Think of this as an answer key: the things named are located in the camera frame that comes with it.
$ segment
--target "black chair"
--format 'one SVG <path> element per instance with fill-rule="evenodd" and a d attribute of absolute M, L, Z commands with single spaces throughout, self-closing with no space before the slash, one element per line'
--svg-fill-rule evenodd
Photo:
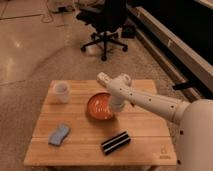
<path fill-rule="evenodd" d="M 86 51 L 87 46 L 103 42 L 104 52 L 101 59 L 106 61 L 107 42 L 123 46 L 124 52 L 128 50 L 126 44 L 115 40 L 118 38 L 118 33 L 114 33 L 126 21 L 126 0 L 105 0 L 103 5 L 80 8 L 80 10 L 77 19 L 84 21 L 86 25 L 91 24 L 96 29 L 96 33 L 91 35 L 93 41 L 82 46 L 81 50 L 83 52 Z"/>

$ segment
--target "desk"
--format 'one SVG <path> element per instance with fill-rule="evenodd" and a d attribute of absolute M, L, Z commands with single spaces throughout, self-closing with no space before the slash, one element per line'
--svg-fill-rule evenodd
<path fill-rule="evenodd" d="M 97 121 L 85 114 L 89 98 L 106 92 L 96 81 L 68 81 L 71 99 L 60 104 L 53 95 L 52 81 L 24 160 L 25 166 L 124 166 L 176 165 L 176 154 L 165 120 L 128 102 L 110 121 Z M 133 87 L 156 93 L 152 80 L 134 80 Z M 61 147 L 48 145 L 57 125 L 65 123 L 71 133 Z M 127 131 L 132 141 L 105 156 L 100 144 Z"/>

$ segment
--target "tiled floor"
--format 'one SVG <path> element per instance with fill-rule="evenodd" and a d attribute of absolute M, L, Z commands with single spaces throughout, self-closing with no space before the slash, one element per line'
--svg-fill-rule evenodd
<path fill-rule="evenodd" d="M 46 14 L 44 0 L 11 0 L 4 17 Z M 5 1 L 0 1 L 0 14 Z M 127 53 L 110 46 L 108 61 L 100 60 L 98 46 L 83 54 L 82 44 L 94 31 L 77 21 L 77 12 L 0 20 L 0 170 L 27 171 L 23 159 L 49 83 L 53 79 L 96 79 L 103 71 L 114 77 L 122 72 L 133 79 L 154 79 L 160 94 L 184 98 L 171 88 L 172 81 L 137 40 Z M 176 127 L 170 125 L 171 134 Z M 67 170 L 141 170 L 141 167 L 71 168 Z M 166 171 L 172 168 L 159 168 Z"/>

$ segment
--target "chair wheel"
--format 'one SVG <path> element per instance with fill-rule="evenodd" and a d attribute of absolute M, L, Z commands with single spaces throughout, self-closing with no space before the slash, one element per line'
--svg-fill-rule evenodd
<path fill-rule="evenodd" d="M 118 39 L 118 34 L 115 34 L 113 37 L 114 37 L 115 39 Z"/>
<path fill-rule="evenodd" d="M 127 51 L 128 51 L 128 46 L 124 46 L 122 50 L 123 50 L 124 52 L 127 52 Z"/>
<path fill-rule="evenodd" d="M 93 33 L 93 34 L 91 35 L 91 39 L 92 39 L 92 40 L 95 40 L 95 38 L 96 38 L 96 35 L 95 35 L 95 33 Z"/>
<path fill-rule="evenodd" d="M 81 47 L 81 51 L 82 51 L 82 52 L 86 52 L 86 47 L 85 47 L 85 46 L 82 46 L 82 47 Z"/>
<path fill-rule="evenodd" d="M 107 57 L 106 57 L 106 56 L 102 56 L 101 60 L 102 60 L 102 61 L 106 61 L 106 60 L 107 60 Z"/>

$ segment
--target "white mug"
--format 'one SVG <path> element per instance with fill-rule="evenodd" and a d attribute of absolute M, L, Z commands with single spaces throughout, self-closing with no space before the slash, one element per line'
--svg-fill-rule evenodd
<path fill-rule="evenodd" d="M 62 103 L 68 103 L 70 98 L 70 87 L 65 81 L 56 83 L 53 86 L 53 93 L 58 97 Z"/>

